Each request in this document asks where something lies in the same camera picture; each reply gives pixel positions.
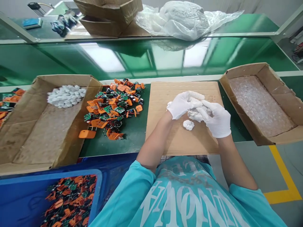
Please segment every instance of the cable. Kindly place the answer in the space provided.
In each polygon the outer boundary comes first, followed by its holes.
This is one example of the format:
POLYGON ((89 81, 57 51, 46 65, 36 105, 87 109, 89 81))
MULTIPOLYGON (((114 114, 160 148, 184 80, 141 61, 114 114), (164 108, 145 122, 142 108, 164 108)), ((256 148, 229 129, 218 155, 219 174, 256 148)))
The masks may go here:
POLYGON ((52 6, 48 5, 48 4, 45 4, 45 3, 38 3, 38 4, 39 5, 45 5, 45 6, 48 6, 48 7, 52 8, 52 9, 54 9, 54 7, 52 7, 52 6))
POLYGON ((297 57, 297 58, 299 58, 297 55, 292 55, 291 56, 291 58, 293 59, 293 61, 296 63, 296 64, 301 64, 301 63, 298 63, 298 61, 296 61, 295 59, 294 59, 294 57, 297 57))

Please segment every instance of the yellow floor line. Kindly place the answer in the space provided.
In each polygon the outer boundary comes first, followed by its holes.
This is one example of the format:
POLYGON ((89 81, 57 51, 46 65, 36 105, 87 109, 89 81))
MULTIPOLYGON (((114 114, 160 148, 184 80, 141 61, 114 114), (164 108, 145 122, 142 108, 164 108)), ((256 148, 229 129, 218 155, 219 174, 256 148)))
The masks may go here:
POLYGON ((268 200, 269 204, 277 204, 277 203, 301 200, 302 197, 301 197, 296 185, 294 184, 294 181, 292 180, 292 178, 279 154, 277 147, 272 145, 272 146, 269 146, 269 149, 270 149, 270 151, 279 167, 279 170, 283 176, 283 179, 288 187, 288 190, 264 193, 264 196, 268 200))

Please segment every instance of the pile of white pellets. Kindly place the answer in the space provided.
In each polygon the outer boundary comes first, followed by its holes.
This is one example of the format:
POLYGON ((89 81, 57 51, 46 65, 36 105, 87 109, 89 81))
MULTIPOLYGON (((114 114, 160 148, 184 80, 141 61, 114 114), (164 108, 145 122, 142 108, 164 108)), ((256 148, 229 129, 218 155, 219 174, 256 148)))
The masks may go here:
POLYGON ((69 108, 81 102, 85 96, 86 89, 78 85, 63 85, 48 92, 47 102, 58 108, 69 108))

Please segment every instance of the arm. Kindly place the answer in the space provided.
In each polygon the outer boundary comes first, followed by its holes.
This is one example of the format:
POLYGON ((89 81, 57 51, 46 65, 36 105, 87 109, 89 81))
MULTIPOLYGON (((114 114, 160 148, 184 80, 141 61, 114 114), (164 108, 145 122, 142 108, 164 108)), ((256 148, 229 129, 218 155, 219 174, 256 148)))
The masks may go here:
POLYGON ((155 129, 143 144, 137 161, 145 168, 155 172, 159 161, 163 155, 167 137, 174 123, 169 111, 161 117, 155 129))
POLYGON ((228 187, 233 183, 243 188, 257 190, 258 186, 243 162, 231 135, 218 138, 223 174, 228 187))
POLYGON ((137 161, 143 167, 150 169, 153 172, 156 171, 174 120, 179 119, 189 109, 195 107, 195 104, 190 102, 190 97, 200 100, 204 99, 204 95, 193 91, 180 93, 174 98, 172 103, 167 106, 167 111, 159 120, 154 131, 145 141, 138 154, 137 161))
POLYGON ((243 162, 231 137, 230 114, 218 103, 210 103, 206 100, 202 100, 202 103, 213 114, 213 117, 210 117, 204 109, 197 108, 213 137, 218 141, 223 174, 228 186, 235 184, 257 190, 257 183, 243 162))

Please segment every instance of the gray floor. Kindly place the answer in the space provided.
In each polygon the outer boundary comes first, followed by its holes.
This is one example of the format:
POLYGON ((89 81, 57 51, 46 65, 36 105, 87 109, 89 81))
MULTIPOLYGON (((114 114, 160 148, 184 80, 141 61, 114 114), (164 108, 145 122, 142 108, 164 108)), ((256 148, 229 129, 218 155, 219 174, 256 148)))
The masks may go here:
MULTIPOLYGON (((292 44, 289 42, 289 39, 282 39, 278 42, 278 46, 285 52, 285 54, 295 63, 299 60, 298 57, 293 56, 294 49, 296 48, 296 44, 292 44)), ((300 70, 303 70, 303 62, 297 64, 300 70)))
MULTIPOLYGON (((236 147, 263 193, 287 190, 288 187, 268 146, 257 147, 254 141, 236 143, 236 147)), ((279 154, 299 193, 303 196, 303 142, 277 145, 279 154)), ((227 184, 219 155, 210 155, 210 163, 219 183, 227 184)), ((271 206, 288 227, 303 226, 303 200, 271 206)))

